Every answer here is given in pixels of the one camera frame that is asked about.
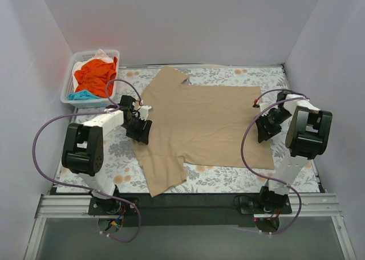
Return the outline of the beige t shirt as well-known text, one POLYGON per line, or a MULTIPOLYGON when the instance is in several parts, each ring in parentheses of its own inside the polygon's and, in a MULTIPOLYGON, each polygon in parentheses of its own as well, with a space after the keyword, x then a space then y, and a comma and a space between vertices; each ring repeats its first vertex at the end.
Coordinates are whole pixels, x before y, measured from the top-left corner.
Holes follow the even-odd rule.
POLYGON ((269 142, 259 143, 253 119, 259 87, 188 85, 164 67, 143 91, 153 107, 148 145, 133 143, 152 197, 186 181, 184 164, 274 169, 269 142))

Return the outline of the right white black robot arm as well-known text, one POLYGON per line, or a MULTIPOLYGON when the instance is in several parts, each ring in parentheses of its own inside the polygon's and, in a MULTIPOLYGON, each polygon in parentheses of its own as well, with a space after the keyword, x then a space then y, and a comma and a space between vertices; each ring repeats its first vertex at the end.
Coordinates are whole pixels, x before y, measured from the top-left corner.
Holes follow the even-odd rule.
POLYGON ((282 130, 287 119, 291 123, 286 135, 284 158, 274 174, 261 188, 258 205, 264 212, 284 208, 288 200, 289 186, 310 160, 322 155, 327 148, 332 113, 321 110, 309 102, 304 94, 291 90, 276 89, 276 108, 271 108, 256 120, 258 142, 267 141, 282 130))

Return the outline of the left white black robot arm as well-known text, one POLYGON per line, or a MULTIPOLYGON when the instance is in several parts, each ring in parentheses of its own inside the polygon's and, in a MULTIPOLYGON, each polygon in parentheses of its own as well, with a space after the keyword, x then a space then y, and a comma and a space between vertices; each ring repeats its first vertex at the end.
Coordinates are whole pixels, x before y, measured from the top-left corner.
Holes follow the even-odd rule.
POLYGON ((149 143, 152 121, 148 119, 150 105, 123 95, 119 105, 109 105, 101 115, 81 124, 71 123, 66 132, 62 166, 83 179, 97 207, 109 214, 121 208, 118 188, 107 176, 104 163, 104 138, 117 127, 139 143, 149 143))

